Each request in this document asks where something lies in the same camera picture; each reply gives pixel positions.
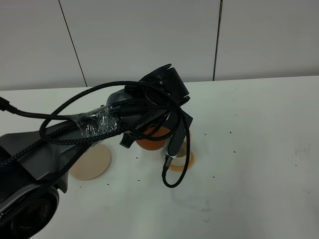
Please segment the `orange ring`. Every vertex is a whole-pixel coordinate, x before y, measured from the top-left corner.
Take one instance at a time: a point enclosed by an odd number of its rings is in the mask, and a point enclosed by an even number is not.
[[[195,155],[194,153],[191,151],[190,152],[190,159],[189,159],[189,164],[188,164],[188,167],[187,167],[187,170],[188,169],[191,169],[191,167],[193,166],[195,162]],[[174,165],[170,165],[169,166],[169,169],[172,170],[172,171],[175,171],[175,172],[182,172],[183,169],[184,169],[184,166],[174,166]]]

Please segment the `white table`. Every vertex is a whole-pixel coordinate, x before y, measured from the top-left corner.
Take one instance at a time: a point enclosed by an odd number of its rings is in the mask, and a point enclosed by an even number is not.
[[[104,141],[109,170],[69,177],[58,210],[34,239],[319,238],[319,77],[186,84],[196,162],[175,189],[161,180],[159,152]],[[0,92],[21,110],[51,113],[85,88]],[[66,113],[106,102],[113,87]],[[41,120],[0,112],[0,135]],[[169,172],[174,182],[179,173]]]

